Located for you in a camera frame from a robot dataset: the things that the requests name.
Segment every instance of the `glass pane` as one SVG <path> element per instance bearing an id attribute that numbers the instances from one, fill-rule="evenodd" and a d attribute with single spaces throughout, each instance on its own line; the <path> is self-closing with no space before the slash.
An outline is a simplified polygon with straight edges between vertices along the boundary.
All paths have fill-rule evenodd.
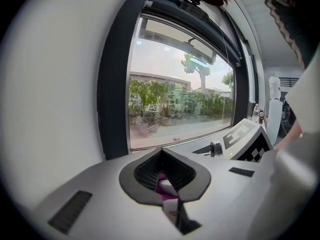
<path id="1" fill-rule="evenodd" d="M 209 18 L 219 26 L 219 28 L 226 34 L 226 36 L 232 41 L 232 43 L 239 49 L 236 37 L 232 28 L 226 21 L 225 16 L 219 10 L 217 6 L 213 6 L 211 4 L 207 4 L 205 2 L 200 2 L 199 7 L 204 10 L 208 15 Z"/>
<path id="2" fill-rule="evenodd" d="M 130 65 L 132 149 L 196 138 L 231 125 L 233 69 L 172 26 L 141 18 Z"/>

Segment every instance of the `white wall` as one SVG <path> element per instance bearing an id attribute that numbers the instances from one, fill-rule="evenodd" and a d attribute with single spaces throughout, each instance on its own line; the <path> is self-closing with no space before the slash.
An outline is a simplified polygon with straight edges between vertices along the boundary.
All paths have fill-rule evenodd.
<path id="1" fill-rule="evenodd" d="M 1 169 L 14 199 L 34 208 L 103 161 L 97 79 L 125 0 L 29 0 L 0 54 Z"/>
<path id="2" fill-rule="evenodd" d="M 269 114 L 269 102 L 270 98 L 270 85 L 269 78 L 271 76 L 278 78 L 300 78 L 303 74 L 302 69 L 299 67 L 287 67 L 287 66 L 278 66 L 278 67 L 267 67 L 264 69 L 264 81 L 265 81 L 265 115 Z M 280 87 L 282 92 L 288 92 L 290 87 Z"/>
<path id="3" fill-rule="evenodd" d="M 254 26 L 260 44 L 260 55 L 264 68 L 299 67 L 297 56 L 285 41 L 265 0 L 237 0 Z"/>

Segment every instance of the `black vent grille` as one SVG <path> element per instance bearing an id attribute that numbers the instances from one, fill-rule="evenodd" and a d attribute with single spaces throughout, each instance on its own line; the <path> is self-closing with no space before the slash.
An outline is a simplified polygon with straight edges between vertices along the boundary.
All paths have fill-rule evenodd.
<path id="1" fill-rule="evenodd" d="M 247 177 L 252 177 L 255 173 L 254 170 L 245 170 L 245 169 L 241 169 L 241 168 L 236 168 L 236 167 L 232 167 L 229 172 L 235 173 L 235 174 L 240 174 L 243 176 L 247 176 Z"/>
<path id="2" fill-rule="evenodd" d="M 156 191 L 158 177 L 161 172 L 162 163 L 160 160 L 161 153 L 158 153 L 134 170 L 136 181 L 152 191 Z"/>
<path id="3" fill-rule="evenodd" d="M 91 193 L 78 191 L 64 206 L 48 221 L 48 224 L 67 234 L 76 222 L 77 218 L 92 197 Z"/>
<path id="4" fill-rule="evenodd" d="M 134 170 L 134 177 L 147 189 L 156 191 L 160 172 L 164 172 L 175 191 L 179 191 L 196 177 L 196 171 L 192 167 L 164 152 L 140 164 Z"/>
<path id="5" fill-rule="evenodd" d="M 293 87 L 299 78 L 279 77 L 280 86 Z"/>
<path id="6" fill-rule="evenodd" d="M 163 156 L 163 171 L 177 192 L 196 177 L 196 171 L 192 167 L 169 154 Z"/>

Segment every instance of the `tree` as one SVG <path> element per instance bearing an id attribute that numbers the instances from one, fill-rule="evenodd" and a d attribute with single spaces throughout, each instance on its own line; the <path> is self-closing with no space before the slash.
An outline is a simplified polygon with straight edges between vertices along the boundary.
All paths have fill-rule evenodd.
<path id="1" fill-rule="evenodd" d="M 186 72 L 187 74 L 192 74 L 195 71 L 199 73 L 200 80 L 201 80 L 201 91 L 204 94 L 206 93 L 206 76 L 209 76 L 211 74 L 210 68 L 190 60 L 192 58 L 199 61 L 199 58 L 189 53 L 185 53 L 184 60 L 181 60 L 181 64 L 184 66 L 184 72 Z"/>
<path id="2" fill-rule="evenodd" d="M 174 89 L 175 89 L 174 84 L 169 84 L 168 82 L 161 83 L 161 89 L 160 89 L 161 103 L 168 103 L 168 99 L 173 99 L 175 95 L 172 91 Z"/>
<path id="3" fill-rule="evenodd" d="M 222 78 L 221 83 L 225 84 L 226 86 L 233 86 L 234 85 L 234 74 L 232 72 L 228 72 Z"/>
<path id="4" fill-rule="evenodd" d="M 159 104 L 166 103 L 168 99 L 168 93 L 174 89 L 174 85 L 167 82 L 157 82 L 155 80 L 149 81 L 149 94 L 151 103 Z"/>
<path id="5" fill-rule="evenodd" d="M 150 83 L 148 81 L 139 82 L 136 79 L 130 78 L 129 92 L 133 94 L 139 94 L 143 109 L 146 105 L 148 105 L 149 86 Z"/>

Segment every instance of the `window frame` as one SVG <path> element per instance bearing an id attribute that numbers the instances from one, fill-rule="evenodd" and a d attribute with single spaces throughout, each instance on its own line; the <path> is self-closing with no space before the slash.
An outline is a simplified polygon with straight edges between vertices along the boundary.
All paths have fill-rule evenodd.
<path id="1" fill-rule="evenodd" d="M 255 56 L 253 55 L 252 51 L 251 51 L 251 47 L 249 45 L 248 40 L 245 38 L 244 34 L 242 33 L 242 31 L 240 30 L 240 28 L 238 27 L 238 25 L 235 23 L 235 21 L 231 18 L 231 16 L 229 15 L 228 12 L 224 11 L 225 17 L 226 19 L 229 21 L 229 24 L 231 25 L 231 27 L 233 28 L 233 31 L 236 33 L 236 39 L 239 43 L 239 48 L 240 48 L 240 52 L 241 52 L 241 56 L 243 58 L 245 58 L 245 53 L 243 51 L 243 48 L 241 46 L 241 42 L 244 43 L 244 45 L 247 48 L 247 51 L 249 53 L 250 56 L 250 60 L 252 62 L 252 69 L 253 69 L 253 78 L 254 78 L 254 100 L 255 103 L 251 103 L 249 102 L 249 98 L 248 98 L 248 102 L 247 102 L 247 114 L 246 117 L 251 117 L 252 116 L 252 112 L 254 111 L 255 105 L 259 103 L 259 80 L 258 80 L 258 70 L 257 70 L 257 64 L 256 64 L 256 59 Z M 246 62 L 242 65 L 244 68 L 246 68 L 247 72 L 248 72 L 248 67 Z"/>
<path id="2" fill-rule="evenodd" d="M 115 16 L 106 37 L 99 65 L 97 115 L 100 140 L 106 160 L 122 157 L 131 152 L 128 109 L 129 66 L 138 22 L 141 14 L 146 12 L 186 28 L 215 48 L 223 59 L 228 58 L 234 69 L 234 109 L 231 126 L 237 124 L 246 117 L 243 115 L 247 114 L 249 84 L 246 63 L 242 57 L 243 51 L 238 51 L 227 35 L 213 21 L 203 22 L 197 19 L 179 9 L 175 0 L 126 0 Z M 232 25 L 231 28 L 238 40 L 238 33 Z"/>
<path id="3" fill-rule="evenodd" d="M 228 58 L 226 57 L 225 54 L 222 54 L 220 51 L 218 51 L 215 47 L 213 47 L 212 45 L 210 45 L 207 41 L 203 40 L 200 36 L 196 35 L 195 33 L 191 32 L 190 30 L 188 29 L 185 29 L 183 26 L 175 23 L 175 22 L 172 22 L 170 20 L 167 20 L 167 19 L 164 19 L 164 18 L 161 18 L 159 16 L 154 16 L 154 15 L 150 15 L 150 14 L 146 14 L 144 12 L 142 12 L 142 14 L 140 15 L 140 18 L 143 18 L 143 19 L 148 19 L 148 20 L 151 20 L 151 21 L 155 21 L 155 22 L 158 22 L 158 23 L 161 23 L 161 24 L 165 24 L 167 26 L 170 26 L 172 28 L 175 28 L 189 36 L 191 36 L 192 38 L 195 38 L 196 40 L 198 40 L 199 42 L 203 43 L 205 46 L 207 46 L 208 48 L 210 48 L 211 50 L 213 50 L 214 52 L 217 53 L 218 56 L 220 56 L 226 63 L 228 63 Z M 235 72 L 235 67 L 236 65 L 232 64 L 230 61 L 229 61 L 229 64 L 230 64 L 230 67 L 232 69 L 232 72 L 234 73 Z M 235 100 L 234 100 L 234 94 L 235 94 L 235 87 L 233 87 L 233 103 L 232 103 L 232 110 L 234 111 L 235 110 Z M 151 148 L 155 148 L 155 147 L 165 147 L 165 146 L 172 146 L 172 145 L 177 145 L 177 144 L 181 144 L 181 143 L 184 143 L 184 142 L 188 142 L 188 141 L 192 141 L 192 140 L 196 140 L 196 139 L 199 139 L 199 138 L 203 138 L 205 136 L 208 136 L 208 135 L 212 135 L 214 133 L 217 133 L 217 132 L 220 132 L 220 131 L 223 131 L 227 128 L 229 128 L 230 126 L 233 125 L 233 116 L 231 118 L 231 122 L 230 122 L 230 125 L 228 125 L 227 127 L 223 127 L 223 128 L 219 128 L 217 130 L 213 130 L 213 129 L 210 129 L 210 128 L 206 128 L 203 130 L 204 133 L 201 133 L 201 134 L 198 134 L 196 136 L 193 136 L 196 134 L 196 132 L 183 132 L 183 133 L 180 133 L 181 136 L 190 136 L 188 138 L 184 138 L 182 137 L 182 140 L 179 140 L 179 141 L 174 141 L 174 142 L 168 142 L 168 143 L 159 143 L 159 144 L 153 144 L 153 145 L 149 145 L 149 146 L 146 146 L 146 147 L 137 147 L 137 148 L 131 148 L 132 151 L 139 151 L 139 150 L 145 150 L 145 149 L 151 149 Z M 166 136 L 163 136 L 163 139 L 167 137 L 167 138 L 171 138 L 172 135 L 166 135 Z"/>

